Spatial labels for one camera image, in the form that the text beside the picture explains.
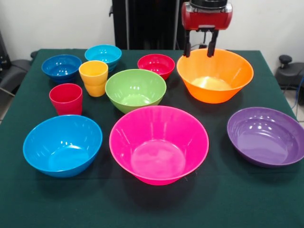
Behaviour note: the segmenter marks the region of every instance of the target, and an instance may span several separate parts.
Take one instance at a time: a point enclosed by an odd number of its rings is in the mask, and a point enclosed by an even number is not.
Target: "white wall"
[[[218,48],[261,50],[275,70],[280,54],[304,61],[303,0],[229,0],[234,16]],[[0,30],[11,59],[40,48],[115,44],[111,0],[0,0]],[[192,44],[202,34],[191,33]]]
[[[115,44],[111,0],[0,0],[0,30],[12,60],[40,48]]]

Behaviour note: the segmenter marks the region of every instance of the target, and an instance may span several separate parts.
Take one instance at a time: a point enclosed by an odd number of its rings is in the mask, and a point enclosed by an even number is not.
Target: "light blue bowl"
[[[73,177],[96,157],[100,127],[81,115],[60,115],[37,125],[23,143],[23,155],[35,169],[52,177]]]
[[[48,58],[42,64],[42,71],[58,84],[73,82],[82,64],[81,59],[73,55],[58,55]]]
[[[109,67],[109,72],[114,70],[121,57],[121,49],[108,44],[91,47],[85,52],[85,58],[88,61],[99,60],[105,62]]]

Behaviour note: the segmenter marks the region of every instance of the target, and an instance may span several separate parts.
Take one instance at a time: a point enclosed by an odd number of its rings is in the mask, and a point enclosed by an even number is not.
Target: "pink bowl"
[[[171,184],[205,160],[209,139],[189,113],[167,106],[148,106],[124,115],[110,133],[114,159],[151,185]]]
[[[153,71],[166,80],[174,70],[175,62],[169,56],[150,54],[141,57],[137,62],[137,66],[139,69]]]

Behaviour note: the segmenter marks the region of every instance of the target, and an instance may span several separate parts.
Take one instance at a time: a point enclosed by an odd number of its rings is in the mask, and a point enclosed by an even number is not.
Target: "orange bowl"
[[[190,57],[179,59],[177,71],[194,98],[211,104],[231,99],[254,74],[247,60],[221,49],[216,49],[211,58],[207,57],[207,49],[193,50]]]

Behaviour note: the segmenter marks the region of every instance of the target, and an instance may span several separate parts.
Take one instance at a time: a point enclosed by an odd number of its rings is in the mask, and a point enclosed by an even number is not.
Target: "robotic arm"
[[[208,45],[207,56],[214,56],[219,30],[228,28],[232,19],[232,5],[228,0],[190,0],[181,8],[181,20],[185,28],[184,56],[191,51],[190,32],[211,32],[212,39]]]

